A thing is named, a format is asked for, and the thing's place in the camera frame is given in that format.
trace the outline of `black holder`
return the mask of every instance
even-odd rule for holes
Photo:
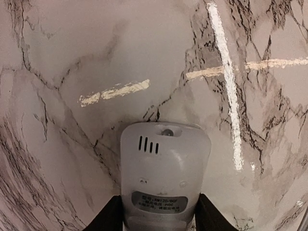
[[[123,218],[121,196],[114,196],[83,231],[123,231]],[[195,219],[197,231],[238,231],[204,194],[196,205]]]

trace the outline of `white marble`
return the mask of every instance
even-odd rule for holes
[[[222,66],[208,3],[0,2],[0,230],[82,230],[120,192],[123,129],[171,121],[208,133],[203,193],[232,225],[296,231],[308,205],[308,66],[281,60],[308,57],[308,3],[216,0],[241,169],[223,72],[186,78]],[[80,96],[147,79],[144,90],[81,106]]]

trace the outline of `small round lens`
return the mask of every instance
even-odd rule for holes
[[[166,130],[163,130],[162,135],[163,135],[163,136],[173,136],[174,133],[173,133],[172,130],[166,129]]]

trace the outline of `marble wall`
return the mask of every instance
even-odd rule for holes
[[[216,0],[215,33],[209,4],[0,2],[0,230],[82,230],[120,193],[119,137],[138,121],[208,133],[203,193],[238,230],[297,229],[308,3]]]

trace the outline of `vent slot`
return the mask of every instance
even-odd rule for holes
[[[139,151],[141,150],[141,146],[142,146],[142,136],[140,136],[140,139],[139,139]]]
[[[146,152],[146,147],[148,145],[148,138],[145,138],[145,142],[144,142],[144,151]]]
[[[150,143],[150,153],[152,153],[153,150],[153,142]]]
[[[158,153],[158,143],[156,144],[155,153]]]

